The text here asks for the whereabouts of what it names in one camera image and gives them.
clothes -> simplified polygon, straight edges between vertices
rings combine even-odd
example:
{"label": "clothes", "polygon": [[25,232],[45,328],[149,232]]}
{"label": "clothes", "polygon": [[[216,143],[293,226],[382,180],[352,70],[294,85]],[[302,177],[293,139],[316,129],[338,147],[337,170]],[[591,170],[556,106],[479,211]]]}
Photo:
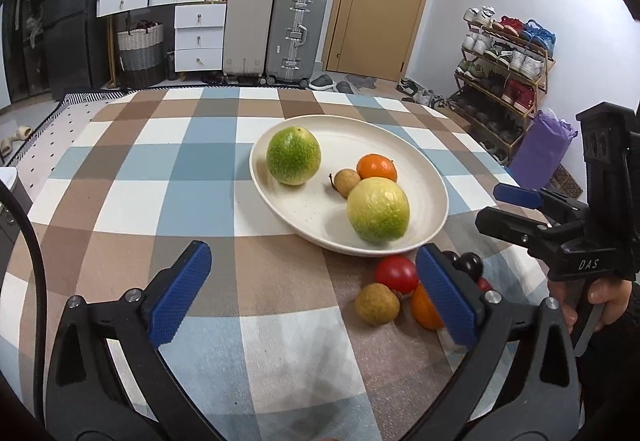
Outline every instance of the clothes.
{"label": "clothes", "polygon": [[640,286],[617,322],[577,359],[586,423],[574,441],[636,439],[640,430]]}

checkered tablecloth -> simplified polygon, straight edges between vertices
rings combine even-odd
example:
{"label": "checkered tablecloth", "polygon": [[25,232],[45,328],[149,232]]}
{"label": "checkered tablecloth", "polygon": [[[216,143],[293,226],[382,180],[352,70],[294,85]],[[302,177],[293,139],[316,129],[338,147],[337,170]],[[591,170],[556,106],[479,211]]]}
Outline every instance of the checkered tablecloth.
{"label": "checkered tablecloth", "polygon": [[[212,272],[174,341],[160,350],[216,428],[229,440],[399,439],[463,351],[444,341],[445,333],[417,326],[406,302],[395,323],[364,324],[353,300],[372,281],[375,260],[305,241],[262,202],[249,174],[252,145],[302,114],[365,120],[422,150],[450,198],[434,242],[477,252],[486,278],[513,301],[537,303],[546,295],[543,272],[525,250],[474,226],[479,209],[496,205],[494,185],[513,180],[436,111],[299,90],[151,90],[101,110],[30,211],[47,272],[49,352],[69,296],[118,299],[145,287],[200,239],[212,248]],[[33,278],[20,238],[0,296],[0,369],[25,403],[33,343]],[[113,353],[121,365],[117,346]],[[130,373],[121,374],[136,408],[150,414]]]}

blue gripper pad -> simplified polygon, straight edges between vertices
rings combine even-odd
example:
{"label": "blue gripper pad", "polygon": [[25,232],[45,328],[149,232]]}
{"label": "blue gripper pad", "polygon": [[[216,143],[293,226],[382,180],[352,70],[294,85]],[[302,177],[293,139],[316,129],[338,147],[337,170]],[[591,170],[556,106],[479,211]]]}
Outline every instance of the blue gripper pad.
{"label": "blue gripper pad", "polygon": [[[431,245],[421,247],[415,259],[420,283],[427,290],[453,341],[471,350],[478,342],[476,331],[478,317],[445,268],[435,259],[430,248],[435,247]],[[473,283],[466,273],[459,272],[459,274],[467,277],[469,283]]]}
{"label": "blue gripper pad", "polygon": [[148,338],[156,349],[174,339],[198,291],[211,272],[209,245],[194,241],[169,269],[173,280],[149,313]]}
{"label": "blue gripper pad", "polygon": [[503,203],[509,203],[523,208],[539,209],[544,201],[535,190],[527,190],[519,186],[498,183],[494,187],[494,198]]}

white plate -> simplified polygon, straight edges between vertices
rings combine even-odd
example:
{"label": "white plate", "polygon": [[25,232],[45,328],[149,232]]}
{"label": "white plate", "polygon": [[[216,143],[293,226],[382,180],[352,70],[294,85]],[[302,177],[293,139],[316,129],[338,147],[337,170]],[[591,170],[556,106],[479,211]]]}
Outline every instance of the white plate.
{"label": "white plate", "polygon": [[[266,162],[273,135],[292,126],[308,129],[322,151],[320,170],[300,187],[277,182]],[[398,184],[411,208],[404,237],[383,245],[369,244],[358,237],[347,217],[347,201],[329,181],[329,174],[338,170],[355,170],[358,160],[367,154],[382,154],[394,161]],[[249,164],[258,192],[279,217],[309,241],[340,253],[382,257],[410,251],[431,241],[449,214],[447,189],[424,154],[395,134],[352,118],[313,114],[286,120],[260,137],[251,150]]]}

black refrigerator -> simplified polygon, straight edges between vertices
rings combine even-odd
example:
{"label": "black refrigerator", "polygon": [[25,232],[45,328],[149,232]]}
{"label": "black refrigerator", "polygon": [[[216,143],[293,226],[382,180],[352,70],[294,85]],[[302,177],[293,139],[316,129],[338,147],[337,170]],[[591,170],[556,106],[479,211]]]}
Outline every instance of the black refrigerator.
{"label": "black refrigerator", "polygon": [[44,43],[54,100],[101,88],[109,79],[106,20],[95,0],[44,0]]}

